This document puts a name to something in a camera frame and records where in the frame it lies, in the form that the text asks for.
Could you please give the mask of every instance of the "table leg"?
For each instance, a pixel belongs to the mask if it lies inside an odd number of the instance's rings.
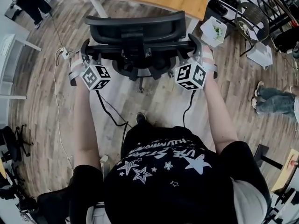
[[[182,41],[187,41],[189,39],[188,34],[192,33],[197,25],[197,23],[199,22],[198,19],[196,18],[191,18],[191,21],[189,23],[189,26],[187,27],[187,35],[185,38],[182,39]]]
[[[15,38],[15,39],[16,39],[17,41],[23,43],[24,45],[27,45],[27,46],[29,46],[29,47],[32,47],[32,48],[35,49],[35,50],[38,50],[38,51],[41,51],[41,50],[42,50],[40,47],[38,47],[38,46],[36,46],[36,45],[34,45],[34,44],[32,44],[32,43],[26,41],[26,40],[19,39],[19,38]]]
[[[101,18],[107,18],[107,14],[102,6],[102,4],[100,3],[100,0],[90,0],[90,2],[92,2],[95,10],[98,12],[98,14],[100,15]]]
[[[27,99],[27,97],[21,95],[0,95],[0,99]]]

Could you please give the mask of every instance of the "forearm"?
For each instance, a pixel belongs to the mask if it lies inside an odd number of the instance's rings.
[[[81,78],[76,79],[75,98],[75,166],[88,164],[100,169],[100,156],[93,116],[90,109],[89,90]]]
[[[220,154],[229,143],[238,140],[237,133],[218,85],[213,77],[206,79],[204,92],[206,95],[212,138],[216,153]]]

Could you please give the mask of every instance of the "power strip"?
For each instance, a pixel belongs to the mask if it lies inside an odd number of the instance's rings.
[[[62,56],[63,56],[64,60],[67,60],[70,58],[70,54],[65,47],[62,48]]]

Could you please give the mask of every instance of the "star graphic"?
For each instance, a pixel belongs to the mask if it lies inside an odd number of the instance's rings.
[[[126,164],[124,166],[122,166],[121,168],[118,168],[117,170],[125,169],[126,170],[126,175],[128,176],[131,168],[139,166],[138,164],[135,164],[135,161],[136,160],[133,160],[131,162],[125,161]]]
[[[135,177],[133,178],[133,181],[140,179],[140,181],[142,181],[143,184],[145,184],[145,182],[146,182],[146,177],[152,176],[152,174],[150,174],[146,171],[146,167],[144,167],[141,170],[134,168],[133,171],[136,173]]]
[[[178,184],[178,182],[171,181],[171,183],[170,183],[170,184],[172,184],[174,187],[179,187],[179,184]]]
[[[167,168],[169,171],[173,166],[171,165],[171,162],[166,162],[164,168]]]
[[[190,163],[185,169],[193,168],[198,172],[199,174],[203,173],[204,167],[210,167],[211,165],[207,162],[204,162],[205,155],[201,154],[196,159],[192,159],[189,157],[184,157]]]

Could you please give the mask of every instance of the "white cable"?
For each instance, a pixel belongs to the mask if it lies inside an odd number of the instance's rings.
[[[60,107],[59,107],[59,104],[58,104],[57,94],[56,94],[56,80],[55,80],[55,73],[56,73],[57,61],[58,61],[58,58],[59,58],[60,54],[58,55],[58,57],[56,57],[56,55],[57,55],[58,51],[62,51],[62,50],[63,50],[63,48],[59,48],[59,49],[56,51],[56,53],[55,53],[55,67],[54,67],[54,74],[53,74],[55,100],[56,100],[56,104],[57,104],[57,107],[58,107],[58,113],[57,113],[57,127],[58,127],[58,133],[59,133],[59,139],[60,139],[61,147],[62,147],[62,149],[64,150],[64,153],[65,153],[65,155],[66,155],[66,157],[67,157],[67,160],[68,160],[68,162],[69,162],[69,165],[70,165],[70,167],[71,167],[71,170],[74,172],[74,169],[73,169],[73,167],[72,167],[72,165],[71,165],[71,161],[70,161],[70,158],[73,157],[73,156],[69,157],[69,156],[67,155],[67,152],[66,152],[66,150],[65,150],[65,148],[64,148],[64,146],[63,146],[63,144],[62,144],[61,132],[60,132],[60,120],[59,120]]]

